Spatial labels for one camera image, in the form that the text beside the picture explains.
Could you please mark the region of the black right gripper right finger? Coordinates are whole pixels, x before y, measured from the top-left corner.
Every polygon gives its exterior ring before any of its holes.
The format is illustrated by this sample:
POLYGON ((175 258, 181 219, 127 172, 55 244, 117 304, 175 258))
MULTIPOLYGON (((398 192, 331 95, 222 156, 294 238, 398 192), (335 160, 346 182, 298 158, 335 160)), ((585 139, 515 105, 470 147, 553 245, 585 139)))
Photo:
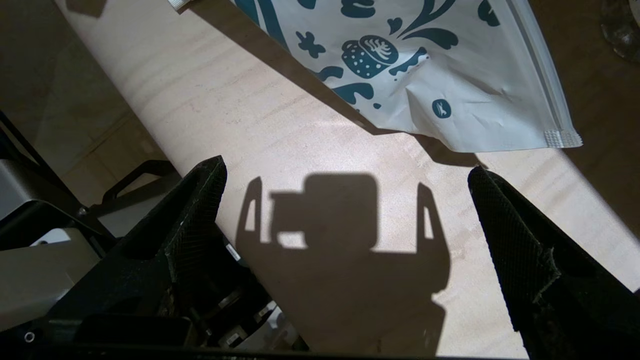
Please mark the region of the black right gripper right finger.
POLYGON ((515 332, 531 360, 637 360, 639 298, 496 173, 468 188, 515 332))

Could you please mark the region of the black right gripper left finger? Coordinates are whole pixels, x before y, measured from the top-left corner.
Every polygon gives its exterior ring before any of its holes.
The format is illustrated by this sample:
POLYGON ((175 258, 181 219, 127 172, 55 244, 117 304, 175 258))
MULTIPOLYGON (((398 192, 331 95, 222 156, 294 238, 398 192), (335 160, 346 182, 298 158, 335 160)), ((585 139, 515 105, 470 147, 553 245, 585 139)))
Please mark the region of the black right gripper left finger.
POLYGON ((199 162, 55 303, 48 319, 75 321, 112 310, 185 315, 203 287, 226 181, 222 156, 199 162))

